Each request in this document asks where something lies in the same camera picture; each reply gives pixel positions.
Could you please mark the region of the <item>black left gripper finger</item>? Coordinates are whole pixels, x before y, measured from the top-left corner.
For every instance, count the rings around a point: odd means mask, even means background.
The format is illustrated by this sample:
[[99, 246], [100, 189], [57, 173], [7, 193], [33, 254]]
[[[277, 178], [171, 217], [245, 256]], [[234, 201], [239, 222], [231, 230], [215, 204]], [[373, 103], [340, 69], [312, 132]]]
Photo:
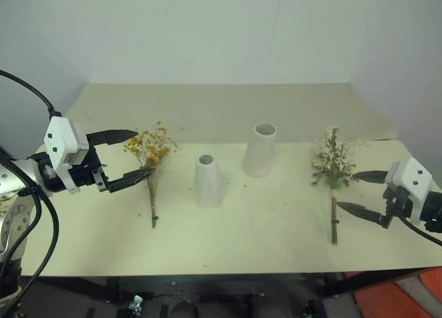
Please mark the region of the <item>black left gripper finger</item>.
[[132, 187], [146, 180], [153, 173], [151, 168], [139, 168], [138, 170], [125, 173], [121, 178], [107, 182], [107, 190], [110, 193]]
[[130, 140], [131, 138], [134, 138], [138, 135], [138, 132], [128, 129], [112, 129], [89, 133], [86, 135], [86, 138], [90, 146], [97, 146], [101, 144], [119, 144], [122, 142], [126, 142], [127, 140]]

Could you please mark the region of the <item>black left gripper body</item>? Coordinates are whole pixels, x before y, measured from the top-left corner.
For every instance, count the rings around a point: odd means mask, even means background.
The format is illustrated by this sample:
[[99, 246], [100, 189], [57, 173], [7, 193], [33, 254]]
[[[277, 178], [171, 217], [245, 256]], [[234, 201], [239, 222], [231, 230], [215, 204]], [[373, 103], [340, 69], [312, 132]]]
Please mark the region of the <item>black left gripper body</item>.
[[96, 185], [100, 192], [108, 191], [108, 177], [94, 147], [90, 147], [80, 165], [73, 165], [69, 174], [77, 187]]

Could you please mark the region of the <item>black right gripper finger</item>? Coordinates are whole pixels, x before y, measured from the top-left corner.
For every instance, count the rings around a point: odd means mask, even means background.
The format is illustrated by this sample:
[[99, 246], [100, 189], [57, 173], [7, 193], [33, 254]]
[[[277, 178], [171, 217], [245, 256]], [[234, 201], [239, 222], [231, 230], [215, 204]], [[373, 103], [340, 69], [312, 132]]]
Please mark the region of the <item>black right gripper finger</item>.
[[382, 215], [379, 212], [375, 212], [369, 209], [366, 209], [362, 205], [357, 205], [354, 203], [348, 202], [337, 202], [337, 206], [346, 211], [347, 213], [361, 218], [366, 221], [370, 221], [376, 224], [380, 224]]
[[360, 171], [352, 174], [352, 180], [362, 180], [368, 183], [383, 184], [387, 177], [387, 171], [374, 170], [374, 171]]

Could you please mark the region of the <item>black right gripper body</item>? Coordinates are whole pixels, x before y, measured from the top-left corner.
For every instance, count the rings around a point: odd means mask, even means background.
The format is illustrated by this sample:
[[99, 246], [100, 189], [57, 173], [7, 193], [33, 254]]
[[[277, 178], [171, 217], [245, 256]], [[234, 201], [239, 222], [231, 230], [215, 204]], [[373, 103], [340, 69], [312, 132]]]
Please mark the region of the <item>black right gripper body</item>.
[[403, 187], [387, 187], [383, 193], [383, 198], [386, 201], [385, 215], [380, 217], [379, 225], [388, 229], [394, 217], [407, 225], [413, 208], [408, 191]]

